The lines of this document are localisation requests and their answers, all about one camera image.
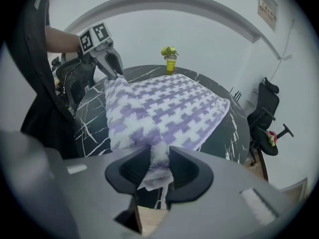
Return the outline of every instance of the black clothing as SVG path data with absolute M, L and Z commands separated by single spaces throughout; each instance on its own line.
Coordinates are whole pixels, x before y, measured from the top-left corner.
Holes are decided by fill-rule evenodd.
M 37 93 L 21 131 L 34 136 L 45 147 L 57 149 L 62 158 L 78 157 L 73 131 L 74 118 L 55 93 L 47 59 L 47 11 L 48 0 L 28 0 L 7 42 L 16 65 Z

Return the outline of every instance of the towel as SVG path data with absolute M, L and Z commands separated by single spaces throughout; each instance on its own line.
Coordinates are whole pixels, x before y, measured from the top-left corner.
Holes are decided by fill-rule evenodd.
M 129 85 L 122 75 L 105 81 L 111 150 L 151 146 L 151 165 L 139 188 L 167 186 L 170 145 L 198 149 L 229 110 L 230 102 L 185 75 Z

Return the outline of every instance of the chair headrest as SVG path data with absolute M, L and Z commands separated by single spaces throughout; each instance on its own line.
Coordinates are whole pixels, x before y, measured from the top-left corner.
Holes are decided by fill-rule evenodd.
M 279 88 L 278 86 L 270 83 L 270 81 L 268 81 L 267 77 L 265 77 L 265 85 L 268 89 L 270 89 L 272 92 L 274 92 L 275 94 L 279 93 Z

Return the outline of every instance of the round table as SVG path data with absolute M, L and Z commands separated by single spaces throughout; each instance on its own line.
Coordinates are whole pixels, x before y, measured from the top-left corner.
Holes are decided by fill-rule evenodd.
M 166 65 L 144 65 L 124 70 L 129 83 L 166 75 Z M 230 100 L 230 109 L 211 136 L 198 149 L 201 152 L 243 164 L 246 160 L 250 134 L 243 110 L 231 94 L 212 79 L 191 70 L 176 67 L 172 74 L 184 74 L 222 98 Z M 110 153 L 110 139 L 105 111 L 104 81 L 89 90 L 81 101 L 75 116 L 75 141 L 80 156 Z M 161 189 L 138 190 L 139 205 L 160 209 Z

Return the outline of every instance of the framed wall picture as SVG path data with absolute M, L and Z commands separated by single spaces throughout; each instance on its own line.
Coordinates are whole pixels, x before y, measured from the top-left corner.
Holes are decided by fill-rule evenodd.
M 258 0 L 258 15 L 275 31 L 278 20 L 278 4 L 275 0 Z

